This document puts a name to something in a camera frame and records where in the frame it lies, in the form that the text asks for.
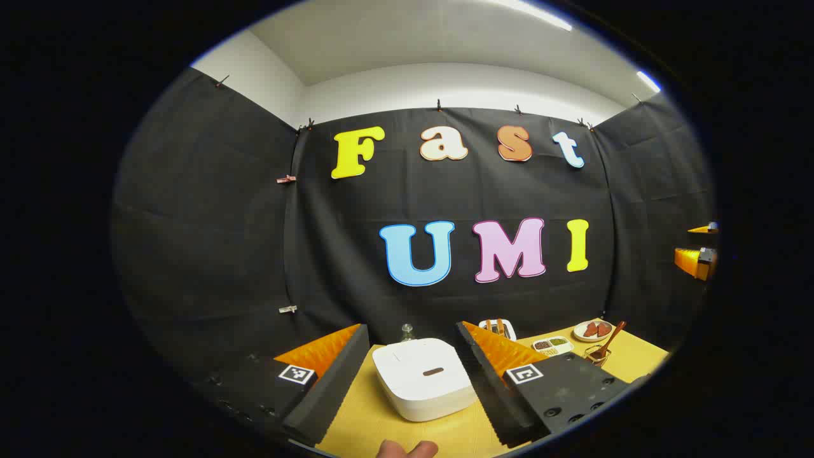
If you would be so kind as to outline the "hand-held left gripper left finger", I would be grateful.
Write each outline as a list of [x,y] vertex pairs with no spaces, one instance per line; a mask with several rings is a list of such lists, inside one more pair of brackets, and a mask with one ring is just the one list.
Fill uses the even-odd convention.
[[369,348],[367,326],[354,324],[285,353],[250,353],[193,386],[263,438],[312,447],[328,432]]

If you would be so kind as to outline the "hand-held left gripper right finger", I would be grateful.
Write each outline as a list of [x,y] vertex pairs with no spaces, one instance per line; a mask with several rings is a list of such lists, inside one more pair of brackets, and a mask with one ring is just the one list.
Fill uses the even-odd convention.
[[546,356],[465,321],[456,328],[457,354],[509,448],[561,434],[647,380],[627,383],[573,352]]

